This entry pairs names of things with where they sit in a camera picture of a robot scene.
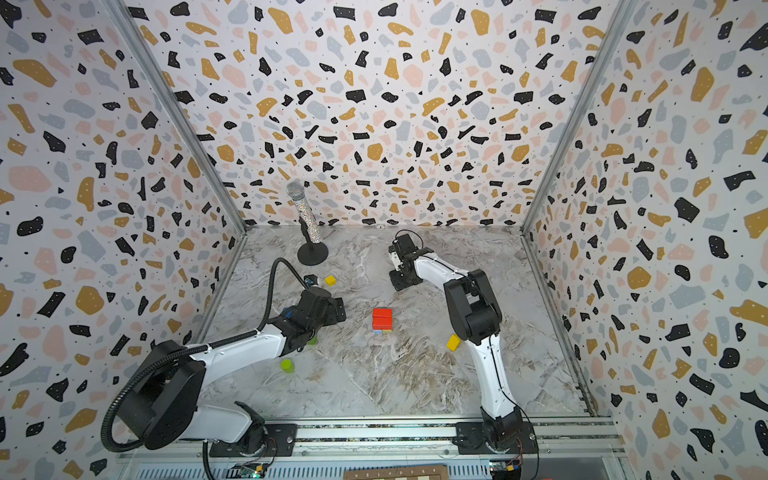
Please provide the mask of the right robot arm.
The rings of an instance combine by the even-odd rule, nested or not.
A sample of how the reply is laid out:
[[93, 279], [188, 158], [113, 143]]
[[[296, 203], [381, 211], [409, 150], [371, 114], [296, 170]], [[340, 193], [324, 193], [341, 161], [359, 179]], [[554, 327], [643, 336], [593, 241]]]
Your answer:
[[388, 254], [390, 281], [397, 291], [428, 282], [445, 295], [454, 334], [467, 344], [481, 395], [481, 443], [504, 452], [518, 444], [527, 415], [509, 386], [501, 354], [503, 314], [487, 274], [448, 263], [432, 249], [417, 246], [409, 232], [397, 234]]

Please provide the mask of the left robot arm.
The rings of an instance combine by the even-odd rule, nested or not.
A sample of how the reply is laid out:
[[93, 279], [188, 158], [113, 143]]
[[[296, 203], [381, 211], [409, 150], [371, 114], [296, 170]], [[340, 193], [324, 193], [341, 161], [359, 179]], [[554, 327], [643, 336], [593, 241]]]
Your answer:
[[102, 445], [124, 453], [164, 448], [178, 440], [217, 441], [247, 456], [270, 442], [264, 418], [243, 402], [234, 407], [200, 399], [209, 384], [262, 362], [303, 350], [318, 332], [344, 322], [341, 298], [319, 287], [301, 292], [297, 304], [257, 329], [222, 340], [182, 346], [156, 345], [107, 408]]

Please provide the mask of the red block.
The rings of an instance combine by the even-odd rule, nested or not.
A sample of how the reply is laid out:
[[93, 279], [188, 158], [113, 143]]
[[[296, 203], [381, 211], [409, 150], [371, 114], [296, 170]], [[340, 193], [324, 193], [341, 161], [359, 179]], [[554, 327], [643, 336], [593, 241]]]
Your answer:
[[372, 318], [376, 321], [389, 321], [393, 318], [393, 313], [389, 308], [375, 308], [372, 312]]
[[384, 321], [376, 321], [373, 319], [372, 321], [372, 327], [373, 329], [377, 330], [387, 330], [387, 329], [393, 329], [393, 320], [384, 320]]

